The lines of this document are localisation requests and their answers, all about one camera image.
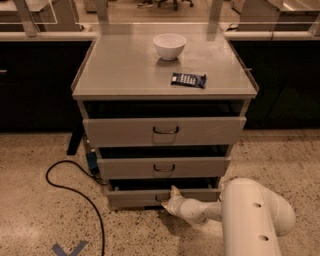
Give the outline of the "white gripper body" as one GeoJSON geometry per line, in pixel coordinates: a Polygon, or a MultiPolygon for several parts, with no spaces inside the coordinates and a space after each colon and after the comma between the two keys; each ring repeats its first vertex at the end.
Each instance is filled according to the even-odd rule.
{"type": "Polygon", "coordinates": [[[165,204],[165,209],[174,216],[185,220],[194,217],[194,200],[182,196],[174,196],[165,204]]]}

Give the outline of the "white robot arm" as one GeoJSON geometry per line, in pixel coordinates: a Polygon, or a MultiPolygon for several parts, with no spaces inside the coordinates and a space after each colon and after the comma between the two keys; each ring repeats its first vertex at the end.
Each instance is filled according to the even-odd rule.
{"type": "Polygon", "coordinates": [[[173,186],[162,206],[187,222],[221,222],[225,256],[282,256],[278,238],[290,233],[296,223],[286,199],[247,178],[231,180],[220,202],[186,198],[173,186]]]}

